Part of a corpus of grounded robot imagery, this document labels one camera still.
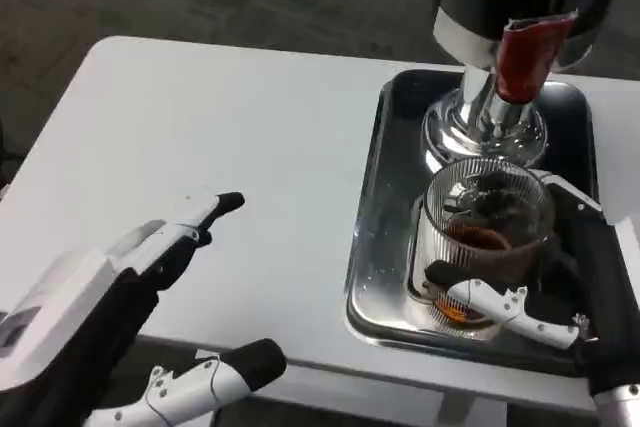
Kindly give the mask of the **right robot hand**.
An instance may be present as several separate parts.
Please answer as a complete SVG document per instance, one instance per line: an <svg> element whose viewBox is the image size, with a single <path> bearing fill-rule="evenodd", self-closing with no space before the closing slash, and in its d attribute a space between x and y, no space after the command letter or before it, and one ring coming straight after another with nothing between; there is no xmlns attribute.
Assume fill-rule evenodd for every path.
<svg viewBox="0 0 640 427"><path fill-rule="evenodd" d="M601 206L545 171L493 170L429 187L426 288L476 316L567 351L594 397L639 392L639 304Z"/></svg>

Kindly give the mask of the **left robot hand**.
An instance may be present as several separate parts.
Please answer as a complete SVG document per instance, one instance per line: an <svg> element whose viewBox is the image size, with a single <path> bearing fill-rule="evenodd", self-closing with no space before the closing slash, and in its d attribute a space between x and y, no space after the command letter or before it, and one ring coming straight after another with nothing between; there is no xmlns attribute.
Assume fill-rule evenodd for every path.
<svg viewBox="0 0 640 427"><path fill-rule="evenodd" d="M192 198L174 220L155 219L107 250L60 255L1 321L5 426L178 426L280 378L287 360L265 338L176 373L154 366L140 398L101 406L112 371L159 295L212 241L214 222L243 206L238 192Z"/></svg>

